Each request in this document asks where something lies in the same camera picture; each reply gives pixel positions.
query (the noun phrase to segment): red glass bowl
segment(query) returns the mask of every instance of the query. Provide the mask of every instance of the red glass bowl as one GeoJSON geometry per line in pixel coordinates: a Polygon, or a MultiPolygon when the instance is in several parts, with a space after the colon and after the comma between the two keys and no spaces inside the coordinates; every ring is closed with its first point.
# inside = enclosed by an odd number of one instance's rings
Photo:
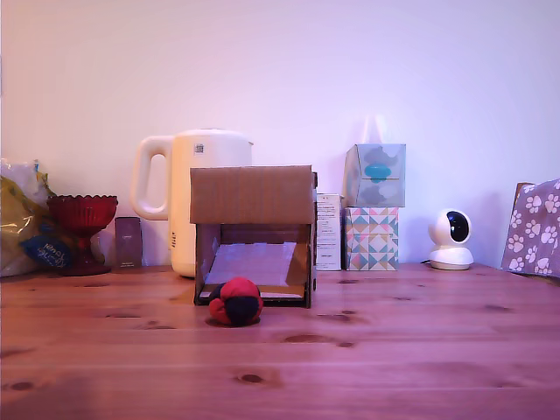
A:
{"type": "Polygon", "coordinates": [[[62,269],[60,274],[92,276],[111,271],[110,267],[95,260],[91,252],[91,237],[106,228],[115,217],[116,196],[60,195],[50,198],[47,205],[56,222],[79,239],[78,255],[73,264],[62,269]]]}

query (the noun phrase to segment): geometric patterned box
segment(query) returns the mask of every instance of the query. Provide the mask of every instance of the geometric patterned box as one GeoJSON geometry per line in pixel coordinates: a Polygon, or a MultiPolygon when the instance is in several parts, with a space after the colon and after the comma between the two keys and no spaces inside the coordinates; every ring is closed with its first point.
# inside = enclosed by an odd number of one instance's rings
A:
{"type": "Polygon", "coordinates": [[[347,207],[345,233],[347,270],[398,270],[398,207],[347,207]]]}
{"type": "Polygon", "coordinates": [[[343,207],[404,207],[406,144],[355,144],[346,153],[343,207]]]}

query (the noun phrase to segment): camera lens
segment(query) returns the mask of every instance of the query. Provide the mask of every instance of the camera lens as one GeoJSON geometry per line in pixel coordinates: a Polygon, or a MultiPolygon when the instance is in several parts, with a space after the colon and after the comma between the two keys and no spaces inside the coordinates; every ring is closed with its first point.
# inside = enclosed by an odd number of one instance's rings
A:
{"type": "Polygon", "coordinates": [[[469,235],[469,223],[466,217],[459,212],[449,212],[447,219],[451,225],[451,238],[455,242],[462,242],[469,235]]]}

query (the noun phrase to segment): small white box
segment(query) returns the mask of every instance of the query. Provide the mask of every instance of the small white box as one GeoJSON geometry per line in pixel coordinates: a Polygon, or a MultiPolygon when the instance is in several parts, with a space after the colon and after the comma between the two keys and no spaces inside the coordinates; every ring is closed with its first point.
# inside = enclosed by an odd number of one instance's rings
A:
{"type": "Polygon", "coordinates": [[[317,194],[317,270],[340,270],[341,205],[338,194],[317,194]]]}

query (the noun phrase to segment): cardboard flap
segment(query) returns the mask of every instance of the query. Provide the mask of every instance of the cardboard flap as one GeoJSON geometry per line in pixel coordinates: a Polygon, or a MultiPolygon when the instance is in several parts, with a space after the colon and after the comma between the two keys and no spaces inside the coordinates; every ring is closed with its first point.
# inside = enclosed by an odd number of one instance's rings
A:
{"type": "Polygon", "coordinates": [[[191,223],[314,222],[310,166],[191,169],[191,223]]]}

